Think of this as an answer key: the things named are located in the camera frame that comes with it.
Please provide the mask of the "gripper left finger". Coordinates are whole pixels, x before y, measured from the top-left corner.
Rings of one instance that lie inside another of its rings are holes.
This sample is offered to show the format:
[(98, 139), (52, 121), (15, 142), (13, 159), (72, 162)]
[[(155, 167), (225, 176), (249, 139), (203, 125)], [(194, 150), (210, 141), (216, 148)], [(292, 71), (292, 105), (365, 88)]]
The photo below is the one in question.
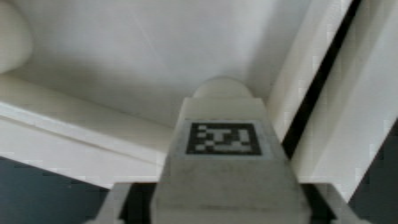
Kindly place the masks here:
[(150, 204), (157, 183), (118, 183), (97, 217), (86, 224), (152, 224)]

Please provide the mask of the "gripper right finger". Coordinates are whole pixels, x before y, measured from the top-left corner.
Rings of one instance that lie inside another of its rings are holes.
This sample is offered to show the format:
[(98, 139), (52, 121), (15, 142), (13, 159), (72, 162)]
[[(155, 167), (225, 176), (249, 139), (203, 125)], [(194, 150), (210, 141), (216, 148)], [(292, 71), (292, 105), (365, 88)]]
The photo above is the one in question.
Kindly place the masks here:
[(312, 208), (310, 224), (374, 224), (361, 219), (331, 183), (301, 184)]

